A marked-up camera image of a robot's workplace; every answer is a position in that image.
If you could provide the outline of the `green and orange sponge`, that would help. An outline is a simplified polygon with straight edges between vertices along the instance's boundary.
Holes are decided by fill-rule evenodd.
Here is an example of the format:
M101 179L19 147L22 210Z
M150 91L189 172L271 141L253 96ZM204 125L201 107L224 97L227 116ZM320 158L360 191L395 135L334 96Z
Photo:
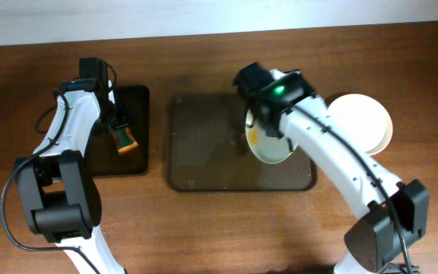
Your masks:
M128 126L111 129L110 132L115 140L116 149L120 155L128 153L138 147L138 142Z

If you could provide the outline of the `pale green plate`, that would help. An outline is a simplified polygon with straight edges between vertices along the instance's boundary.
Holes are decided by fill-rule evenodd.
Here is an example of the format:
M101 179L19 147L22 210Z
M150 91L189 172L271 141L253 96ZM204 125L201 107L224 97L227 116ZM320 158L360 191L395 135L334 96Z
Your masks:
M281 163L298 147L287 137L268 137L266 130L254 118L251 110L246 112L245 134L251 152L266 164Z

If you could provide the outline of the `cream white plate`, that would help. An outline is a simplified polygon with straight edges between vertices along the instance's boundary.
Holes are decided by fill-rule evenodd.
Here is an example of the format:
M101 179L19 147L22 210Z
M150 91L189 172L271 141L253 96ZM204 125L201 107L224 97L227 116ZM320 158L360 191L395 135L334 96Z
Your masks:
M379 101L369 96L342 95L329 104L328 111L354 144L369 155L380 153L391 142L391 116Z

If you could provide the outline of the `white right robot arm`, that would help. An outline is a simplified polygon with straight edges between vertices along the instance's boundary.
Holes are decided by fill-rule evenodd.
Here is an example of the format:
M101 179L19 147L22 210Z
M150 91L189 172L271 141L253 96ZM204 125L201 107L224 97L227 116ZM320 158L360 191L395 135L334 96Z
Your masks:
M355 225L344 235L348 249L334 266L313 273L419 273L408 249L427 230L430 196L418 179L400 177L361 151L333 120L324 99L299 70L267 70L258 62L240 69L232 82L268 137L302 149L333 182Z

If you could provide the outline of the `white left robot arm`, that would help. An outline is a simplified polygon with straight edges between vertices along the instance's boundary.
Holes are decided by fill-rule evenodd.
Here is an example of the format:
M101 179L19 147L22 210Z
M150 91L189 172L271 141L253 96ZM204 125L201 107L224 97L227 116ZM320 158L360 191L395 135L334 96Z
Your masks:
M100 228L102 203L85 152L95 122L113 113L111 66L97 57L79 61L79 76L53 91L56 112L44 139L16 161L15 182L29 229L44 252L63 251L80 273L124 273Z

